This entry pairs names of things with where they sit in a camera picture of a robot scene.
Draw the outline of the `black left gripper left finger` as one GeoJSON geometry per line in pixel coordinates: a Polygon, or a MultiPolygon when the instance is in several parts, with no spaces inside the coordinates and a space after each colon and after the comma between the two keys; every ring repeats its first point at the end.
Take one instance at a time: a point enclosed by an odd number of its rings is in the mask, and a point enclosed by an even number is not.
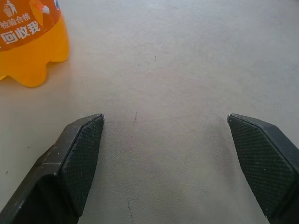
{"type": "Polygon", "coordinates": [[[0,224],[78,224],[96,171],[103,126],[102,113],[68,124],[2,209],[0,224]]]}

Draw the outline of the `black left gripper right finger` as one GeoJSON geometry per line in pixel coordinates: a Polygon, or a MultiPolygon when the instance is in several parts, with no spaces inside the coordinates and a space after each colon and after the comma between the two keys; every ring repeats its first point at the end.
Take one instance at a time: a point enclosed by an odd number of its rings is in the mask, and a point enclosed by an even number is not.
{"type": "Polygon", "coordinates": [[[275,125],[239,114],[227,122],[242,172],[270,224],[299,224],[299,149],[275,125]]]}

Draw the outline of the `orange soda bottle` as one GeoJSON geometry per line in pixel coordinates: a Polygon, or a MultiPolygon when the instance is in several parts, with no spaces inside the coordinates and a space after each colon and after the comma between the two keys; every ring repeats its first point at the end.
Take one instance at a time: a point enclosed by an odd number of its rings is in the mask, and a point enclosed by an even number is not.
{"type": "Polygon", "coordinates": [[[69,53],[59,0],[0,0],[0,81],[42,85],[47,64],[64,62],[69,53]]]}

